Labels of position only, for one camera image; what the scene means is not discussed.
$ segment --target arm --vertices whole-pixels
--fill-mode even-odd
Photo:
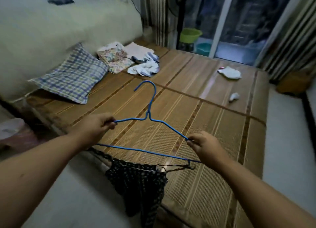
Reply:
[[[214,136],[203,131],[188,138],[195,142],[187,144],[201,162],[219,173],[231,187],[254,227],[316,227],[316,220],[309,213],[233,161]]]
[[[0,227],[20,227],[44,198],[66,164],[115,128],[109,114],[89,115],[69,134],[0,163]]]

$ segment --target white door frame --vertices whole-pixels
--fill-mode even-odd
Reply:
[[[227,18],[227,15],[228,15],[231,3],[232,3],[232,0],[225,0],[224,1],[223,8],[222,8],[222,11],[221,11],[221,15],[219,17],[219,21],[218,21],[218,24],[217,24],[217,27],[216,27],[216,31],[215,31],[215,35],[214,35],[211,51],[210,51],[210,54],[209,54],[209,58],[213,59],[214,56],[215,56],[216,49],[217,49],[219,40],[221,38],[221,34],[222,34],[222,31],[223,31],[223,28],[224,28],[224,25],[225,25],[225,22],[226,22],[226,18]]]
[[[258,57],[256,58],[255,63],[253,65],[254,67],[257,67],[259,65],[259,63],[263,59],[264,55],[267,53],[269,47],[275,41],[275,39],[279,35],[280,31],[282,30],[282,27],[287,22],[287,20],[291,16],[291,14],[294,12],[294,10],[296,9],[296,7],[300,1],[301,0],[290,0],[288,2],[288,4],[287,4],[286,8],[284,9],[280,19],[278,20],[274,29],[272,30],[267,42],[265,43],[263,49],[261,50]]]

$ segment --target striped curtain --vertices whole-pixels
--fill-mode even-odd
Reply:
[[[259,65],[278,82],[290,71],[316,75],[316,0],[302,0]]]
[[[168,9],[168,0],[141,0],[144,27],[152,27],[156,45],[172,47],[176,43],[177,18]]]

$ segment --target forearm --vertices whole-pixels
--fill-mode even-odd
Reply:
[[[80,150],[69,135],[0,163],[0,227],[20,227]]]
[[[224,164],[219,173],[233,190],[254,227],[316,227],[316,221],[309,213],[238,162]]]

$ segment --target cream headboard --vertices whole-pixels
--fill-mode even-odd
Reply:
[[[0,96],[12,101],[36,89],[27,80],[57,67],[77,42],[94,54],[141,35],[139,13],[122,0],[0,11]]]

